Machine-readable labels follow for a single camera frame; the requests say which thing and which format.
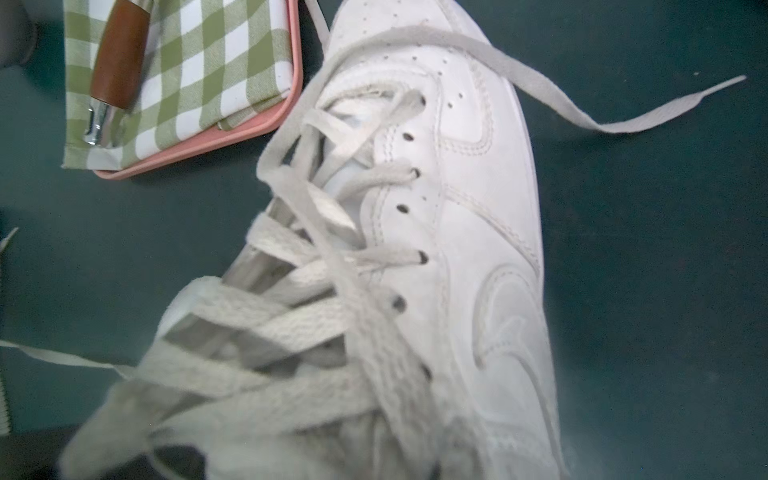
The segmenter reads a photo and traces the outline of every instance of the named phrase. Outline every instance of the sneaker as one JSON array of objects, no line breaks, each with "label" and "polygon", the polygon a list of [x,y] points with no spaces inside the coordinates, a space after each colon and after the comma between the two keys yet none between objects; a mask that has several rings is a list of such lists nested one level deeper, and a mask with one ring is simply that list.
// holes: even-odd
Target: sneaker
[{"label": "sneaker", "polygon": [[172,445],[227,480],[565,476],[512,85],[627,133],[743,78],[600,125],[453,0],[346,0],[320,33],[327,60],[258,164],[275,200],[222,279],[172,302],[65,478],[141,454],[173,478]]}]

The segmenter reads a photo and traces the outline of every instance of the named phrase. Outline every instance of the gingham fabric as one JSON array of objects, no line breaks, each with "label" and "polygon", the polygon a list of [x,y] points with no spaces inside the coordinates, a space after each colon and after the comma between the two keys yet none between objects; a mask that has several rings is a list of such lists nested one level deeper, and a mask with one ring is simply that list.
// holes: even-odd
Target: gingham fabric
[{"label": "gingham fabric", "polygon": [[219,123],[230,129],[279,103],[293,79],[286,0],[155,0],[141,93],[122,146],[82,140],[98,42],[114,0],[64,0],[64,167],[121,170]]}]

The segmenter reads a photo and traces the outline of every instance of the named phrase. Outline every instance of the leather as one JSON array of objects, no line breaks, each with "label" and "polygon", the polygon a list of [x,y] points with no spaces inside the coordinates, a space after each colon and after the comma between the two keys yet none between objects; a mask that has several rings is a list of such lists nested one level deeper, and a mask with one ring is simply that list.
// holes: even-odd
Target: leather
[{"label": "leather", "polygon": [[[328,55],[407,25],[487,41],[453,0],[346,0]],[[320,103],[371,84],[424,95],[421,114],[374,141],[377,164],[405,159],[421,176],[368,192],[360,225],[368,245],[403,245],[429,257],[427,264],[383,270],[371,281],[405,298],[398,326],[432,371],[446,425],[460,419],[475,429],[488,476],[556,478],[559,440],[550,445],[545,422],[554,420],[559,438],[541,308],[538,191],[515,91],[463,54],[414,45],[348,61]]]}]

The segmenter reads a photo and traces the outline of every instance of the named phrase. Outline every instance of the wooden handle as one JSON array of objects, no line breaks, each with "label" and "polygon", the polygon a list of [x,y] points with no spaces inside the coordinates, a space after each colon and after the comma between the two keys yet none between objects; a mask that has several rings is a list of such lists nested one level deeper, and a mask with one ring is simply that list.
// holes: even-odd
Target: wooden handle
[{"label": "wooden handle", "polygon": [[149,13],[129,0],[112,7],[91,79],[91,96],[128,109],[141,83],[141,64],[147,47]]}]

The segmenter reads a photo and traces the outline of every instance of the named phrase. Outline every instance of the green table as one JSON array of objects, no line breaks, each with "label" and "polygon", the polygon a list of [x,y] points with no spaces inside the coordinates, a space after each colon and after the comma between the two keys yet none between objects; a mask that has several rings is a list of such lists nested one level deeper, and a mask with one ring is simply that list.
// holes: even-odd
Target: green table
[{"label": "green table", "polygon": [[[339,0],[321,2],[328,15]],[[598,121],[737,74],[657,130],[580,131],[522,97],[538,162],[547,308],[575,478],[768,478],[768,5],[461,2]],[[266,139],[124,182],[59,169],[61,6],[0,71],[2,338],[136,362],[189,280],[221,274],[269,192]],[[303,10],[306,70],[319,66]],[[82,421],[109,372],[1,352],[19,431]]]}]

